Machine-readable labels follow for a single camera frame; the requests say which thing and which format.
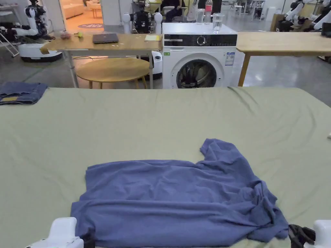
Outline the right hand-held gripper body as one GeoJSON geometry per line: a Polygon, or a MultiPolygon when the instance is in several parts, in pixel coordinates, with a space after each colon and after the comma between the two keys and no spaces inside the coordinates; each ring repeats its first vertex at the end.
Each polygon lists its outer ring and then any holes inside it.
{"type": "Polygon", "coordinates": [[[316,220],[314,222],[315,242],[314,248],[331,247],[331,220],[316,220]]]}

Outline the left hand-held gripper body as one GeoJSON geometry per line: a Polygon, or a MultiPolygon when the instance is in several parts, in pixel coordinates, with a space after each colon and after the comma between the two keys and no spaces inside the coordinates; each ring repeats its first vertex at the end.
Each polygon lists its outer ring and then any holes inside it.
{"type": "Polygon", "coordinates": [[[77,219],[57,218],[52,222],[47,238],[41,239],[27,248],[94,248],[95,240],[90,234],[76,236],[77,219]]]}

